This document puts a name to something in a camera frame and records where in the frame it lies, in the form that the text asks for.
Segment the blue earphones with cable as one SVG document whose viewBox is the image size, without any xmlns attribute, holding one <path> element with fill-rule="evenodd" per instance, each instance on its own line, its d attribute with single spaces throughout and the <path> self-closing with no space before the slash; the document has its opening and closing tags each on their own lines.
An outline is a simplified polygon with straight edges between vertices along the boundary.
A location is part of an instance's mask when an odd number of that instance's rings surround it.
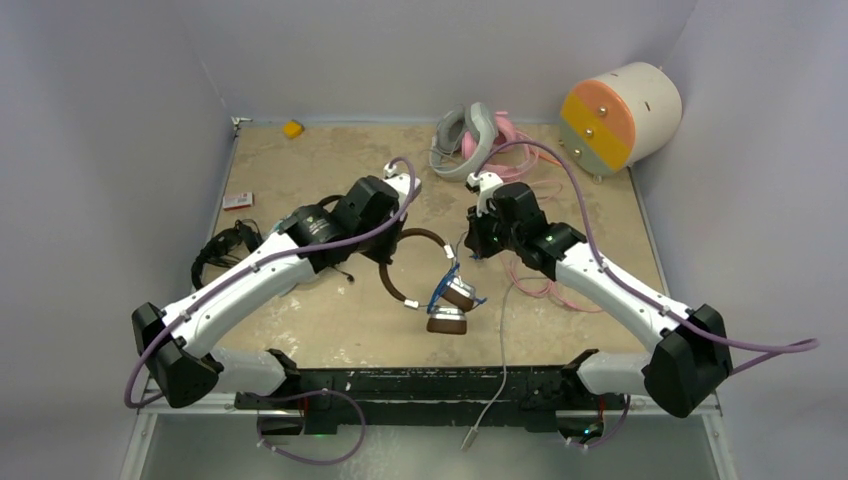
<svg viewBox="0 0 848 480">
<path fill-rule="evenodd" d="M 433 290 L 426 312 L 431 314 L 439 309 L 451 308 L 467 313 L 487 300 L 487 297 L 479 297 L 476 288 L 461 278 L 460 263 L 455 262 Z"/>
</svg>

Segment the teal white cat headphones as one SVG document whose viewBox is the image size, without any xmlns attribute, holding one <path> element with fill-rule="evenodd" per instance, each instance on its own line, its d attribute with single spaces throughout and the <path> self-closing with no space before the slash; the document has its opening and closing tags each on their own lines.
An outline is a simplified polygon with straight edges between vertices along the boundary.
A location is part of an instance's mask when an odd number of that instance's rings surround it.
<svg viewBox="0 0 848 480">
<path fill-rule="evenodd" d="M 281 229 L 281 225 L 282 225 L 282 223 L 283 223 L 283 220 L 282 220 L 282 219 L 280 219 L 280 220 L 278 220 L 277 222 L 275 222 L 275 223 L 272 225 L 272 227 L 271 227 L 271 228 L 267 231 L 267 234 L 264 236 L 264 239 L 265 239 L 265 240 L 267 240 L 267 239 L 269 239 L 269 238 L 270 238 L 270 236 L 271 236 L 272 234 L 274 234 L 274 233 L 278 233 L 278 232 L 280 231 L 280 229 Z M 348 272 L 346 272 L 346 271 L 344 271 L 344 270 L 340 269 L 337 265 L 330 265 L 330 266 L 329 266 L 329 269 L 332 269 L 333 271 L 335 271 L 335 272 L 339 273 L 340 275 L 342 275 L 342 276 L 345 278 L 345 280 L 346 280 L 346 281 L 347 281 L 350 285 L 353 285 L 353 284 L 355 283 L 355 277 L 354 277 L 352 274 L 350 274 L 350 273 L 348 273 Z"/>
</svg>

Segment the black headphones with cable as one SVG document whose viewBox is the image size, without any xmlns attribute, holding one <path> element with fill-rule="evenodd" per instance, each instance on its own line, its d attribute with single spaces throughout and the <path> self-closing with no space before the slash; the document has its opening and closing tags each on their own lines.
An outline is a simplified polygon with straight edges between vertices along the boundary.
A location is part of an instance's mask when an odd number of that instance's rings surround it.
<svg viewBox="0 0 848 480">
<path fill-rule="evenodd" d="M 253 219 L 239 219 L 230 228 L 215 234 L 199 251 L 190 268 L 191 283 L 195 290 L 203 287 L 202 274 L 206 265 L 229 269 L 241 259 L 232 255 L 240 246 L 249 253 L 256 251 L 264 239 L 259 225 Z"/>
</svg>

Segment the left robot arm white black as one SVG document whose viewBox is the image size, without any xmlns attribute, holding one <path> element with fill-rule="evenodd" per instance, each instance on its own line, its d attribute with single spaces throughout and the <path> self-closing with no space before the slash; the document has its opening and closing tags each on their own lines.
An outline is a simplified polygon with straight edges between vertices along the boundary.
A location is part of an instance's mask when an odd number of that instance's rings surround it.
<svg viewBox="0 0 848 480">
<path fill-rule="evenodd" d="M 133 372 L 147 369 L 172 408 L 213 391 L 256 393 L 272 408 L 289 407 L 298 382 L 288 359 L 270 351 L 229 352 L 219 341 L 272 297 L 353 254 L 388 259 L 420 189 L 420 179 L 409 174 L 361 177 L 330 209 L 295 209 L 245 259 L 186 298 L 164 308 L 137 307 L 131 322 L 140 360 Z"/>
</svg>

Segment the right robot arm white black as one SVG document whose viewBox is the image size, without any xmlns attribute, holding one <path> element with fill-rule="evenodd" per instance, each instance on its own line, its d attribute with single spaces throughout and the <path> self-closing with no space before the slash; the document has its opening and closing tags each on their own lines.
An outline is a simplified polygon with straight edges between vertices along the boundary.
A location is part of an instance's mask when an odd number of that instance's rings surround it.
<svg viewBox="0 0 848 480">
<path fill-rule="evenodd" d="M 692 309 L 642 283 L 602 254 L 571 225 L 548 221 L 532 189 L 494 174 L 470 178 L 477 197 L 467 210 L 465 245 L 481 259 L 515 253 L 529 269 L 591 300 L 643 345 L 642 354 L 587 350 L 567 364 L 564 399 L 584 407 L 602 394 L 639 395 L 666 413 L 688 417 L 733 369 L 724 320 L 708 305 Z"/>
</svg>

